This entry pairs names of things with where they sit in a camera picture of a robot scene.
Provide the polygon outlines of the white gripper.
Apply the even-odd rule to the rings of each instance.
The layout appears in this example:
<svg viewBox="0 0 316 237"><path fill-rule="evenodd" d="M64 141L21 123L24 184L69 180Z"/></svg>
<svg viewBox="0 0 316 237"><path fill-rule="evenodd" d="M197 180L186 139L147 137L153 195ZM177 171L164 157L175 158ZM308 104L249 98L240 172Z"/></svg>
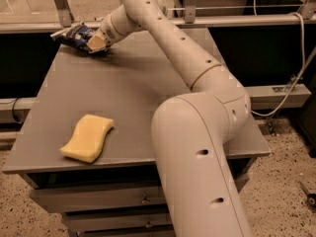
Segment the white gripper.
<svg viewBox="0 0 316 237"><path fill-rule="evenodd" d="M112 12L101 23L99 27L100 35L93 35L87 42L87 46L92 52L105 49L126 37L125 15Z"/></svg>

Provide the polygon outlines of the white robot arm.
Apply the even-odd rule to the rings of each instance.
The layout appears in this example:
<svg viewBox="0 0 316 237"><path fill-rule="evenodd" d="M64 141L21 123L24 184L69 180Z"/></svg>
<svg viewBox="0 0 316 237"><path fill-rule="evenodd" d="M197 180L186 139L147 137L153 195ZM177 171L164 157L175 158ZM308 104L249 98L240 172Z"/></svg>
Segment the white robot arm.
<svg viewBox="0 0 316 237"><path fill-rule="evenodd" d="M138 30L149 32L190 90L162 103L151 123L176 237L252 237L224 152L251 115L247 91L166 18L161 0L122 0L88 45L111 46Z"/></svg>

